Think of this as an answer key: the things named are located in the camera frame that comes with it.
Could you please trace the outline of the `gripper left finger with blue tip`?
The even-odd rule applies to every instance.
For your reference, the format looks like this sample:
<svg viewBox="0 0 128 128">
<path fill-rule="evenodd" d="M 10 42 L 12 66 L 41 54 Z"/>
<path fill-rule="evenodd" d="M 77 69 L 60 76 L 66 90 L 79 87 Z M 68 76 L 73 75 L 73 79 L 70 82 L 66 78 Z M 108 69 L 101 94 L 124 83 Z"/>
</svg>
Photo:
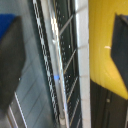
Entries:
<svg viewBox="0 0 128 128">
<path fill-rule="evenodd" d="M 6 112 L 26 60 L 22 19 L 0 14 L 0 112 Z"/>
</svg>

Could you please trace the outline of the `gripper right finger with blue tip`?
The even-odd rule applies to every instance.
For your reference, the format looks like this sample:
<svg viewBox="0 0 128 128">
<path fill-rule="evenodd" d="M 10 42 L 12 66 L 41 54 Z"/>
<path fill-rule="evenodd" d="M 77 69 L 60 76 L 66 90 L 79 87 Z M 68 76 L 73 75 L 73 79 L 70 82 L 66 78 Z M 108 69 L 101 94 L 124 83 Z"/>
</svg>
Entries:
<svg viewBox="0 0 128 128">
<path fill-rule="evenodd" d="M 128 16 L 116 15 L 114 21 L 111 58 L 128 90 Z"/>
</svg>

